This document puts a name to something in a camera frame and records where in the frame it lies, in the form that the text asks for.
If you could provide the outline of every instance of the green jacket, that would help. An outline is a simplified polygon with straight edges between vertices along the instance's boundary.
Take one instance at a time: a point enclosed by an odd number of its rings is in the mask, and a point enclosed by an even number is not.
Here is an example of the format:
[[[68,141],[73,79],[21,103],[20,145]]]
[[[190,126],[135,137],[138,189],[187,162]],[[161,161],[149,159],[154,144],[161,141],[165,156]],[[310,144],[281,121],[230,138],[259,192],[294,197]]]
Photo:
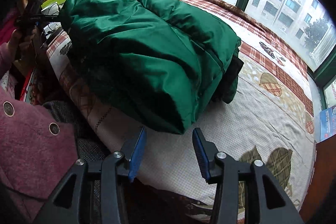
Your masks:
[[[241,44],[225,22],[179,0],[66,0],[59,16],[91,91],[157,131],[183,134],[198,119]]]

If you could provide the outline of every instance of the bed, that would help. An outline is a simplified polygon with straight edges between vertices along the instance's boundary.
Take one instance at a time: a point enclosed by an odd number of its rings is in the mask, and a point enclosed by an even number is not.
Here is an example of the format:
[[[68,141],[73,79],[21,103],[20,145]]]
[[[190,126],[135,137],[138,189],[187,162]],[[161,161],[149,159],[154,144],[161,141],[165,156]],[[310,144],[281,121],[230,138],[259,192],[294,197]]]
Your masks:
[[[314,114],[303,60],[274,32],[222,0],[181,0],[228,23],[241,37],[237,93],[230,104],[210,103],[184,135],[148,130],[147,147],[138,173],[143,184],[190,199],[192,218],[208,222],[216,185],[202,179],[192,146],[192,130],[236,160],[261,159],[299,210],[315,158]],[[141,124],[103,104],[76,74],[66,53],[70,39],[61,32],[47,55],[65,92],[110,151]],[[244,222],[243,184],[239,185],[238,223]]]

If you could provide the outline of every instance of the metal bolt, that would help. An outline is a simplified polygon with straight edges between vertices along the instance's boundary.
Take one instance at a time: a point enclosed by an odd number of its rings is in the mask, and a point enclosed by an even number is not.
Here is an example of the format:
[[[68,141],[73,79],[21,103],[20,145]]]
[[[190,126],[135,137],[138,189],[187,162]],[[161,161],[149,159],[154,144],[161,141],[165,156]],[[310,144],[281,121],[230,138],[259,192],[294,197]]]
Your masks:
[[[255,160],[254,161],[254,164],[256,165],[256,166],[262,166],[264,163],[261,161],[261,160]]]
[[[219,159],[225,159],[226,158],[226,154],[224,152],[218,152],[217,153],[217,158],[219,158]]]
[[[122,154],[122,152],[120,152],[120,151],[116,151],[116,152],[113,153],[113,156],[114,156],[116,159],[118,159],[118,158],[121,158],[121,157],[123,156],[123,154]]]
[[[76,160],[76,165],[83,165],[84,163],[85,163],[85,160],[83,159]]]

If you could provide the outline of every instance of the pink sweater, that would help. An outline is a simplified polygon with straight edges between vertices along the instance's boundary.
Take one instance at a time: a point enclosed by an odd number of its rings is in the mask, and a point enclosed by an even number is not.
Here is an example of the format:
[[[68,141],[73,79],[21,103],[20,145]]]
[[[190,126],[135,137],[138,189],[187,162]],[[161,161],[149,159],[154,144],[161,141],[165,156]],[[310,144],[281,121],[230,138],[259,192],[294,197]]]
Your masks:
[[[6,44],[0,45],[0,78],[11,67]],[[4,103],[14,114],[8,116]],[[59,133],[49,130],[56,123]],[[71,124],[56,122],[47,109],[12,99],[0,88],[0,180],[21,193],[47,199],[77,159]],[[31,222],[43,205],[12,195],[21,213]]]

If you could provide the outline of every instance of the poster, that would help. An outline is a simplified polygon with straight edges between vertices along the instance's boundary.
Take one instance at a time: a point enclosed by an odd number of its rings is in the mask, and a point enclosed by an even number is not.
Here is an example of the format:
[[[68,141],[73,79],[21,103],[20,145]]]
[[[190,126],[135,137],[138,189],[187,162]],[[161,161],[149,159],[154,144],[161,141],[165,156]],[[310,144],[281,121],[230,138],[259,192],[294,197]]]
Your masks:
[[[336,134],[336,105],[320,112],[320,125],[320,141],[324,141]]]

